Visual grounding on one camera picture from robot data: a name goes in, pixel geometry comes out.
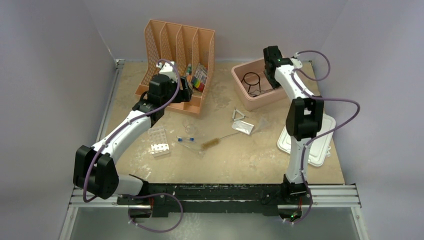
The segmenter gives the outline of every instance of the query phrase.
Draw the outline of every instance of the table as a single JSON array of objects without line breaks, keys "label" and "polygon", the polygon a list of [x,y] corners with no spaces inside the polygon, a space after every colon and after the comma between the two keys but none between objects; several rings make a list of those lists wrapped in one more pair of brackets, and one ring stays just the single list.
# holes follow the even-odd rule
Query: table
[{"label": "table", "polygon": [[[170,154],[153,157],[150,154],[149,135],[142,134],[119,159],[119,174],[132,174],[152,183],[251,183],[276,184],[283,181],[289,164],[289,154],[277,148],[277,140],[285,126],[290,107],[287,98],[247,111],[234,91],[231,68],[240,62],[217,62],[211,86],[199,118],[165,111],[155,127],[164,126]],[[313,76],[310,63],[304,64],[306,73]],[[107,134],[128,115],[138,101],[135,91],[147,71],[147,62],[126,62],[114,94],[109,112]],[[315,82],[300,76],[305,85],[319,94]],[[231,128],[234,107],[256,125],[261,118],[269,127],[252,135],[239,133],[227,137],[203,155],[175,142],[176,136],[186,136],[184,121],[198,129],[200,143],[220,138],[236,131]],[[333,141],[331,156],[320,167],[308,166],[311,184],[344,184],[339,158]]]}]

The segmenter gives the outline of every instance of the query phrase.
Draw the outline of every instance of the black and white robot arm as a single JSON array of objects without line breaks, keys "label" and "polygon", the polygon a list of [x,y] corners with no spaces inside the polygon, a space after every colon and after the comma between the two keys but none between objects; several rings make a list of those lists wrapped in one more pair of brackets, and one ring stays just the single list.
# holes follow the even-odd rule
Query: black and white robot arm
[{"label": "black and white robot arm", "polygon": [[[304,159],[302,159],[302,150],[305,144],[316,137],[317,132],[321,130],[324,101],[313,100],[305,94],[306,92],[313,95],[294,71],[302,67],[302,62],[296,57],[284,58],[277,46],[265,48],[263,55],[264,73],[269,83],[274,89],[282,87],[291,101],[285,122],[287,133],[291,137],[290,161],[283,183],[290,195],[302,195],[306,193],[302,173],[306,181],[311,144],[305,150]],[[292,74],[301,89],[294,83]]]},{"label": "black and white robot arm", "polygon": [[[164,105],[177,90],[178,79],[173,67],[168,63],[158,67],[161,70],[149,83],[147,99],[143,94],[128,116],[108,136],[91,147],[83,145],[76,151],[73,174],[73,183],[76,186],[84,188],[89,166],[98,154],[89,174],[87,191],[102,199],[113,194],[139,195],[145,182],[132,175],[118,175],[115,165],[127,148],[164,115],[165,109],[147,116],[142,115]],[[193,94],[186,78],[181,77],[180,80],[181,86],[173,103],[189,102]]]}]

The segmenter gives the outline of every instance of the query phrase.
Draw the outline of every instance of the black ring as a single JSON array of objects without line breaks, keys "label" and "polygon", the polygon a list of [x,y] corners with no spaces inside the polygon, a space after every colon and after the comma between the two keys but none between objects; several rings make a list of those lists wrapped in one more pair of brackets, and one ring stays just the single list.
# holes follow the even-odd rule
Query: black ring
[{"label": "black ring", "polygon": [[[254,75],[256,75],[256,76],[257,76],[257,83],[255,83],[255,84],[247,83],[247,82],[246,82],[246,80],[245,80],[245,77],[246,77],[246,75],[248,75],[248,74],[254,74]],[[247,84],[247,85],[249,86],[249,88],[248,88],[248,90],[247,90],[247,93],[248,93],[248,94],[249,94],[249,92],[251,91],[251,86],[256,86],[256,85],[258,85],[258,84],[259,84],[259,91],[261,90],[261,76],[259,76],[259,74],[257,74],[256,72],[252,72],[252,71],[247,72],[247,73],[243,76],[243,79],[241,80],[241,82],[243,83],[243,81],[244,81],[244,83],[245,83],[245,84]]]}]

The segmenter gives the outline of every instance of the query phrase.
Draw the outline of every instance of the small white packet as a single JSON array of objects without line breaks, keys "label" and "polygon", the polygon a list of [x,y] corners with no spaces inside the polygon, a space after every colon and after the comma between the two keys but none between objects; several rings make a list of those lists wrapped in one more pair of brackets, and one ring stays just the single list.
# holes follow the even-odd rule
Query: small white packet
[{"label": "small white packet", "polygon": [[242,132],[244,134],[250,135],[254,127],[253,124],[247,123],[245,121],[235,121],[232,123],[232,129]]}]

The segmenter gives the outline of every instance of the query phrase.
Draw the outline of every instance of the clear plastic tray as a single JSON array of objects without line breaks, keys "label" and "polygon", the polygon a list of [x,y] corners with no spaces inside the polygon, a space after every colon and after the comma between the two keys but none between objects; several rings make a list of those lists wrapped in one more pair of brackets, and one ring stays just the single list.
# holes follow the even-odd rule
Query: clear plastic tray
[{"label": "clear plastic tray", "polygon": [[170,146],[163,126],[150,128],[147,133],[150,139],[151,154],[153,157],[170,153]]}]

